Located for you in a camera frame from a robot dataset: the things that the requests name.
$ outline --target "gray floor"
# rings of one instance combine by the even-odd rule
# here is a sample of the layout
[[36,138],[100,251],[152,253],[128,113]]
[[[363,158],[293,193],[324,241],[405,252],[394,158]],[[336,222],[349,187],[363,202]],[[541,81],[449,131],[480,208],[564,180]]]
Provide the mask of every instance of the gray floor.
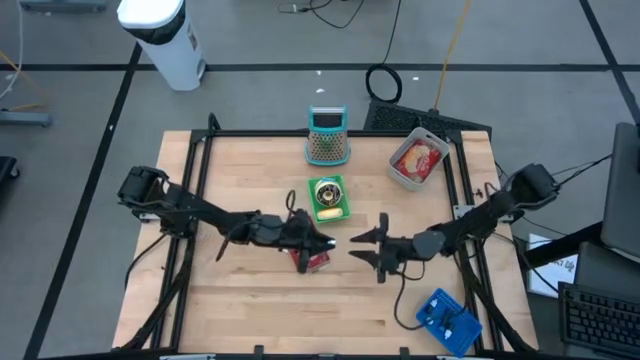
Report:
[[[311,14],[282,15],[285,1],[190,0],[189,8],[210,64],[353,63],[380,61],[386,50],[395,1],[368,0],[346,30],[331,29]],[[635,46],[633,0],[592,0],[596,16],[620,63],[640,63]],[[440,63],[464,1],[405,0],[389,61]],[[344,21],[356,1],[335,2],[327,17]],[[25,62],[123,64],[134,41],[115,17],[116,1],[103,14],[25,14]],[[17,58],[12,0],[0,0],[0,50]],[[141,62],[148,62],[143,55]],[[605,59],[578,1],[476,1],[453,56],[455,63],[604,64]],[[5,76],[0,73],[0,88]],[[0,349],[21,358],[64,245],[122,72],[32,72],[52,94],[49,129],[0,128],[0,154],[19,158],[23,175],[0,212]],[[438,72],[402,71],[401,105],[427,110]],[[640,91],[640,74],[625,74]],[[381,95],[393,92],[374,76]],[[24,81],[0,107],[37,99]],[[76,256],[54,313],[41,356],[109,349],[123,295],[123,277],[138,224],[115,194],[132,165],[153,165],[162,132],[204,127],[213,111],[227,129],[300,128],[313,105],[346,104],[350,127],[364,124],[368,108],[361,71],[215,72],[202,86],[175,93],[157,72],[137,72],[120,117]],[[536,161],[562,169],[610,152],[617,122],[632,122],[609,72],[451,72],[440,104],[443,114],[491,125],[497,160],[509,171]],[[602,217],[608,166],[590,170],[566,186],[560,198],[529,218],[571,232]],[[529,224],[514,231],[553,236]],[[530,298],[542,348],[561,352],[553,301]]]

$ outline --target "red food package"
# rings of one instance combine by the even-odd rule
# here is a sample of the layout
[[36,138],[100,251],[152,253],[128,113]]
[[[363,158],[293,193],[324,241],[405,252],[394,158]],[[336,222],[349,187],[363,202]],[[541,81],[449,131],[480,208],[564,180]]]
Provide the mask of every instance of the red food package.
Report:
[[[293,259],[293,263],[296,264],[296,268],[298,268],[298,263],[300,261],[300,256],[297,250],[289,250],[289,254],[291,255],[291,259]],[[314,255],[309,259],[309,265],[307,266],[307,272],[313,273],[316,272],[323,267],[329,265],[331,259],[329,258],[329,254],[325,251],[318,255]]]
[[440,160],[440,151],[422,139],[411,144],[393,167],[414,182],[421,183]]

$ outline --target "blue box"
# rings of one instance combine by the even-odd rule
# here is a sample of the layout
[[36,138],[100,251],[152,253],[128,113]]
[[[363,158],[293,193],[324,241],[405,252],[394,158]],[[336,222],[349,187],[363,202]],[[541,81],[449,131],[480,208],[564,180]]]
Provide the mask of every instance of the blue box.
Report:
[[[432,312],[427,314],[426,310],[434,300],[437,304]],[[447,314],[450,316],[453,331],[451,336],[445,339],[446,329],[442,326],[442,320]],[[437,289],[431,295],[416,314],[416,319],[456,357],[464,357],[475,339],[482,333],[482,324],[471,315],[469,310],[464,309],[442,289]]]

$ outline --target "white paper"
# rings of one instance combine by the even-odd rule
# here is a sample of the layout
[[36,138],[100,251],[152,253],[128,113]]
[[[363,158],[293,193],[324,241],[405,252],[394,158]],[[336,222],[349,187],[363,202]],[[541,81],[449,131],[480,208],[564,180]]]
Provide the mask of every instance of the white paper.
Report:
[[[529,234],[529,250],[546,244],[546,242],[542,241],[548,242],[550,240],[539,235]],[[543,278],[554,285],[557,289],[558,282],[560,281],[573,284],[577,265],[578,255],[571,255],[564,259],[550,262],[545,266],[540,266],[539,268],[536,268],[536,270],[538,270],[540,275],[542,275]],[[556,294],[553,289],[551,289],[547,284],[540,280],[540,277],[536,275],[536,273],[534,273],[533,271],[529,271],[528,277],[529,291],[543,296],[558,298],[558,294]]]

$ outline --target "white container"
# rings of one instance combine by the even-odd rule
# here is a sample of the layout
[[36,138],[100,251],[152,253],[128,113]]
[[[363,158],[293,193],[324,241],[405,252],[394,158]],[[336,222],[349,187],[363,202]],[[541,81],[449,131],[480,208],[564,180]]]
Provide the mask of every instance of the white container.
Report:
[[173,90],[200,86],[206,64],[184,0],[122,0],[118,20]]
[[[409,150],[411,145],[413,145],[413,143],[418,139],[426,141],[429,145],[435,147],[436,149],[438,149],[438,151],[440,151],[440,159],[433,166],[427,177],[421,183],[417,183],[409,179],[408,177],[404,176],[399,170],[393,167],[393,165],[397,163],[398,160],[400,160],[400,158],[407,152],[407,150]],[[427,131],[427,129],[417,127],[413,129],[411,134],[407,136],[402,145],[400,145],[398,150],[396,150],[396,152],[394,152],[389,159],[389,163],[387,164],[387,173],[389,174],[389,177],[399,182],[400,185],[402,185],[405,189],[409,191],[418,191],[420,190],[422,185],[427,182],[429,176],[433,174],[433,170],[435,170],[438,166],[440,166],[440,164],[442,164],[442,160],[444,160],[446,156],[449,156],[449,144]]]

